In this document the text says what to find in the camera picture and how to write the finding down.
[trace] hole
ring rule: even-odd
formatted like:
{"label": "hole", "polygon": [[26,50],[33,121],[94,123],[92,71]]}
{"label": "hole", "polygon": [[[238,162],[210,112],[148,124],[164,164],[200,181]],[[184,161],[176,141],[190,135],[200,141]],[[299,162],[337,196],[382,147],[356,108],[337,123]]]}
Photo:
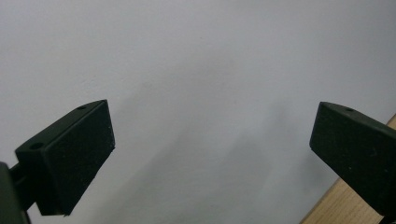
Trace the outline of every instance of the hole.
{"label": "hole", "polygon": [[34,143],[30,146],[30,149],[36,150],[44,146],[44,143]]}

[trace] wooden surface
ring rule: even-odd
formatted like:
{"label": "wooden surface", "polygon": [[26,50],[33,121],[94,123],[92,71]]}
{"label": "wooden surface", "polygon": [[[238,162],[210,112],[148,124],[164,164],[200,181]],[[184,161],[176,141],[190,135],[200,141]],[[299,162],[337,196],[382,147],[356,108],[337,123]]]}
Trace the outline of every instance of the wooden surface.
{"label": "wooden surface", "polygon": [[[387,125],[396,130],[396,115]],[[381,219],[382,216],[339,178],[301,221],[301,224],[377,224]]]}

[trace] white wall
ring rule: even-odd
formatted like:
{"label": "white wall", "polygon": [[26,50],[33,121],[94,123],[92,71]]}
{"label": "white wall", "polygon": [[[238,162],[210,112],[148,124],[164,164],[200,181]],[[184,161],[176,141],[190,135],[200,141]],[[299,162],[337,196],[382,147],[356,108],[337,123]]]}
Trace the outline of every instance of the white wall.
{"label": "white wall", "polygon": [[297,223],[336,178],[318,103],[396,111],[395,1],[0,3],[0,158],[107,98],[117,147],[71,217]]}

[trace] screw hole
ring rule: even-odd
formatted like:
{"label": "screw hole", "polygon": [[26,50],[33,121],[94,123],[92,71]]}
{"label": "screw hole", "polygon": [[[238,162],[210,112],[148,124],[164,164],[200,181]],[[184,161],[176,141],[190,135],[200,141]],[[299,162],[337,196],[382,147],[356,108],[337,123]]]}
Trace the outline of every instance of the screw hole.
{"label": "screw hole", "polygon": [[30,146],[30,149],[36,150],[44,146],[44,143],[34,143]]}

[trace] black plastic part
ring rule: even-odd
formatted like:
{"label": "black plastic part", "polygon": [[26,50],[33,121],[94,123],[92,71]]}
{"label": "black plastic part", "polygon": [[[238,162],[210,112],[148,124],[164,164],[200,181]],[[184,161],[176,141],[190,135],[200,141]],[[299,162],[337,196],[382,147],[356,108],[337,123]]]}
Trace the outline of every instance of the black plastic part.
{"label": "black plastic part", "polygon": [[312,150],[376,212],[396,214],[396,131],[351,108],[320,103]]}
{"label": "black plastic part", "polygon": [[114,147],[103,100],[76,108],[15,152],[41,214],[70,215]]}
{"label": "black plastic part", "polygon": [[395,223],[396,223],[395,217],[384,217],[382,218],[381,222],[379,222],[379,224],[395,224]]}
{"label": "black plastic part", "polygon": [[15,190],[17,191],[18,198],[20,199],[21,208],[23,210],[27,210],[35,202],[35,199],[32,197],[32,192],[27,177],[19,164],[16,164],[14,167],[12,167],[10,172],[12,181],[14,182]]}
{"label": "black plastic part", "polygon": [[0,162],[0,223],[28,224],[28,216],[20,205],[11,174],[5,163]]}

